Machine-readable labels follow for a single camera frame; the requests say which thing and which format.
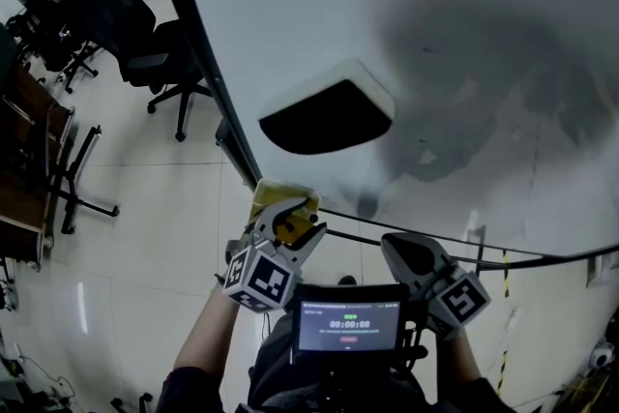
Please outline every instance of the yellow object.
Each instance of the yellow object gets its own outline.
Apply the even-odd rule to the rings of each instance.
[[[285,185],[268,179],[261,179],[253,195],[250,219],[255,219],[260,211],[269,205],[297,197],[309,198],[309,203],[289,216],[286,222],[278,227],[276,236],[278,241],[292,245],[314,225],[310,218],[318,215],[320,195],[317,192],[300,186]]]

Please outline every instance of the tiled floor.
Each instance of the tiled floor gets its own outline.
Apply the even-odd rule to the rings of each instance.
[[[159,20],[174,17],[168,0],[150,0]],[[100,76],[84,76],[64,105],[75,105],[77,143],[90,126],[103,136],[83,170],[80,193],[104,204],[119,203],[115,221],[80,210],[74,236],[60,234],[36,274],[15,266],[18,311],[0,313],[10,356],[21,352],[50,374],[74,385],[81,411],[113,411],[112,398],[133,405],[143,392],[157,398],[183,340],[225,268],[223,250],[238,237],[251,204],[250,190],[215,145],[221,119],[215,103],[196,96],[188,138],[174,139],[178,101],[146,113],[152,95],[124,83],[115,60],[94,61]],[[330,227],[379,238],[385,229],[323,216]],[[454,254],[475,250],[446,244]],[[499,259],[501,253],[488,253]],[[365,284],[392,281],[378,248],[327,237],[308,260],[311,282],[334,283],[352,274]],[[510,348],[503,398],[510,405],[561,387],[587,359],[619,303],[616,286],[585,289],[586,266],[575,264],[510,274],[511,297],[503,296],[502,273],[483,273],[492,305],[469,328],[480,366],[493,384],[503,347]],[[503,332],[514,307],[515,329]],[[221,397],[226,411],[245,401],[248,368],[260,342],[262,320],[241,311],[235,328]],[[433,336],[429,356],[415,372],[435,400]],[[29,362],[29,379],[49,382]],[[517,411],[532,411],[531,403]]]

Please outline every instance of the black office chair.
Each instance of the black office chair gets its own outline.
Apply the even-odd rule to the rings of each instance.
[[[154,113],[157,103],[181,96],[176,139],[186,138],[183,128],[190,95],[211,97],[200,86],[202,72],[179,20],[160,24],[143,0],[67,0],[75,24],[88,40],[102,46],[118,60],[120,72],[132,86],[148,86],[158,94],[164,85],[176,87],[148,103]]]

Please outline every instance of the display screen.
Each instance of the display screen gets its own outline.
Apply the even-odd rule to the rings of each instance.
[[[398,337],[399,303],[302,302],[301,351],[390,351]]]

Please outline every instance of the person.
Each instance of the person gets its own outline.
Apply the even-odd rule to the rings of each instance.
[[[350,284],[342,280],[340,284]],[[218,282],[163,383],[158,413],[222,412],[219,394],[239,305],[222,294]],[[237,413],[267,411],[410,411],[435,413],[513,412],[482,378],[466,333],[437,339],[439,402],[427,403],[412,374],[408,377],[352,375],[340,390],[339,408],[325,395],[325,377],[315,369],[290,364],[292,316],[283,316],[262,343],[250,370],[248,405]]]

